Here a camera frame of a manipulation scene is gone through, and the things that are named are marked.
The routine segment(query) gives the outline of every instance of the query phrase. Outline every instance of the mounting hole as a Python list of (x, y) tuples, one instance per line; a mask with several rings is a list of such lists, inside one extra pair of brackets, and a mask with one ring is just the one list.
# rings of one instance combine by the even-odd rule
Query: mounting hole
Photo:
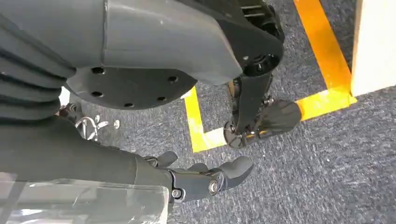
[(93, 69), (91, 69), (91, 71), (93, 74), (96, 74), (96, 75), (103, 75), (105, 73), (105, 69), (103, 69), (101, 67), (93, 68)]
[(178, 80), (179, 80), (179, 78), (177, 76), (171, 76), (168, 78), (168, 82), (170, 84), (173, 84), (173, 83), (177, 82)]
[(135, 105), (134, 104), (132, 104), (132, 103), (127, 103), (127, 104), (124, 104), (124, 107), (130, 107), (130, 108), (132, 108), (132, 107), (134, 107)]
[(157, 100), (158, 101), (166, 101), (166, 97), (158, 97)]
[(102, 96), (103, 96), (103, 93), (98, 92), (98, 91), (95, 91), (95, 92), (92, 92), (91, 95), (92, 95), (93, 97), (102, 97)]

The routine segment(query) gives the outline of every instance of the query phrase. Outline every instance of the humanoid robot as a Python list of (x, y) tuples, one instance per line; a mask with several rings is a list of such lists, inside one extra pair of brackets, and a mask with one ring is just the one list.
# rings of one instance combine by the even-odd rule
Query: humanoid robot
[(236, 187), (253, 168), (246, 157), (172, 169), (174, 153), (141, 157), (82, 139), (54, 116), (60, 88), (140, 110), (180, 98), (197, 81), (227, 84), (224, 137), (240, 148), (301, 119), (295, 103), (268, 95), (283, 41), (276, 11), (262, 0), (2, 0), (0, 172), (24, 183), (160, 186), (169, 205)]

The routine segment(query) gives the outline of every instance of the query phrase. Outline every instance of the clear plastic cover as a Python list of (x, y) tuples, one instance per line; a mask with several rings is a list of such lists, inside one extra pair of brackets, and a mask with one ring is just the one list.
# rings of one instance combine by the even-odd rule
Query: clear plastic cover
[(7, 224), (165, 224), (169, 191), (61, 179), (18, 182), (0, 173), (0, 223)]

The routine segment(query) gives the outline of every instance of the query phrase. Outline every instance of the wooden panel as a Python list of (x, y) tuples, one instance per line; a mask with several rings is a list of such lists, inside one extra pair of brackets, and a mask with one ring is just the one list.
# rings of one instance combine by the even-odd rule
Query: wooden panel
[(353, 96), (396, 85), (396, 0), (358, 0)]

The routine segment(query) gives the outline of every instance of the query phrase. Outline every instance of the yellow floor marking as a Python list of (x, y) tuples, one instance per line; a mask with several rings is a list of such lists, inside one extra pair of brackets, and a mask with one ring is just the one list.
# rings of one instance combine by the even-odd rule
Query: yellow floor marking
[[(302, 120), (349, 107), (357, 100), (350, 95), (351, 72), (319, 0), (294, 0), (328, 90), (298, 100)], [(223, 128), (204, 132), (197, 91), (184, 95), (195, 153), (226, 145)]]

